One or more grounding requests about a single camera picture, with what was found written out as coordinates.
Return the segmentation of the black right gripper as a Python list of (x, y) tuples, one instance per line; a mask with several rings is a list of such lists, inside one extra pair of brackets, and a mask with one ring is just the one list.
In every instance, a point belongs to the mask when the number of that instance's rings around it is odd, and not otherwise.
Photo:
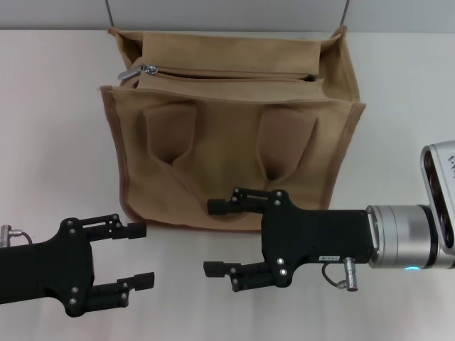
[(234, 188), (229, 200), (209, 199), (209, 215), (262, 213), (262, 254), (255, 264), (205, 261), (208, 278), (230, 277), (234, 292), (268, 286), (286, 288), (304, 264), (342, 263), (350, 257), (366, 264), (373, 238), (365, 210), (304, 210), (284, 190)]

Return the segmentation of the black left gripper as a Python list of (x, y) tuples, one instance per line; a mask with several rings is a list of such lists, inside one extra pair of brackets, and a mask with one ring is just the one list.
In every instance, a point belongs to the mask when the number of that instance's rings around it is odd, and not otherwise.
[(87, 295), (92, 288), (92, 308), (126, 308), (131, 290), (154, 287), (154, 272), (93, 286), (90, 242), (145, 237), (144, 222), (124, 226), (118, 214), (67, 218), (45, 242), (1, 249), (1, 303), (54, 298), (63, 304), (67, 315), (79, 317), (87, 312)]

